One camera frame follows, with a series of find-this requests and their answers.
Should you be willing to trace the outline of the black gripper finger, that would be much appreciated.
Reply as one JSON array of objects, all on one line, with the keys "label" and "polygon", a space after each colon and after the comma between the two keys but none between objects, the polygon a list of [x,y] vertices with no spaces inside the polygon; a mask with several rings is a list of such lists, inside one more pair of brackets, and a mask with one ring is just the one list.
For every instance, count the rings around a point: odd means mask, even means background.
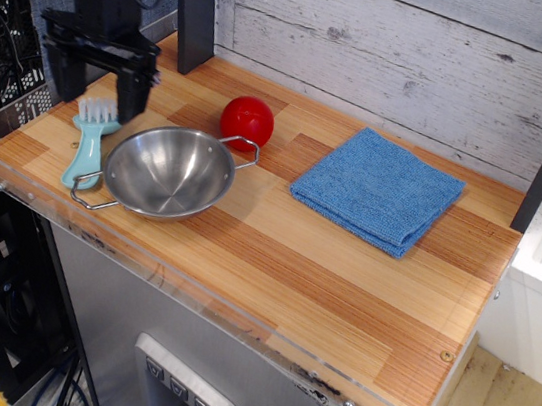
[{"label": "black gripper finger", "polygon": [[48,64],[51,68],[57,93],[68,103],[86,91],[86,62],[73,47],[45,41]]},{"label": "black gripper finger", "polygon": [[127,124],[145,112],[150,90],[155,84],[155,71],[140,71],[122,67],[116,74],[119,123]]}]

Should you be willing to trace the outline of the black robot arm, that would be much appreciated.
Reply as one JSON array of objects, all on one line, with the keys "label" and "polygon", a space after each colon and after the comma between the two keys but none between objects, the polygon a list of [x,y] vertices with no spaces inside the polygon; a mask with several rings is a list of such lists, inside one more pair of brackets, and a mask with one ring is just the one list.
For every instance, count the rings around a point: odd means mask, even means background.
[{"label": "black robot arm", "polygon": [[66,103],[86,92],[86,67],[116,78],[118,122],[127,124],[146,109],[157,83],[160,49],[140,31],[145,0],[74,0],[71,11],[48,8],[44,46],[56,92]]}]

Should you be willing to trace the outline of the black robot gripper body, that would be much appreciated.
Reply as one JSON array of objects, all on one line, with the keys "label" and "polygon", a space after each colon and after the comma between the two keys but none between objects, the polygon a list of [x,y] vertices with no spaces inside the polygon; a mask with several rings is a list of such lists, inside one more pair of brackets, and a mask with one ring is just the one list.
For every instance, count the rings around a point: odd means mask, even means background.
[{"label": "black robot gripper body", "polygon": [[48,8],[45,48],[54,72],[80,75],[87,66],[132,83],[154,83],[158,47],[140,31],[144,0],[74,0],[71,11]]}]

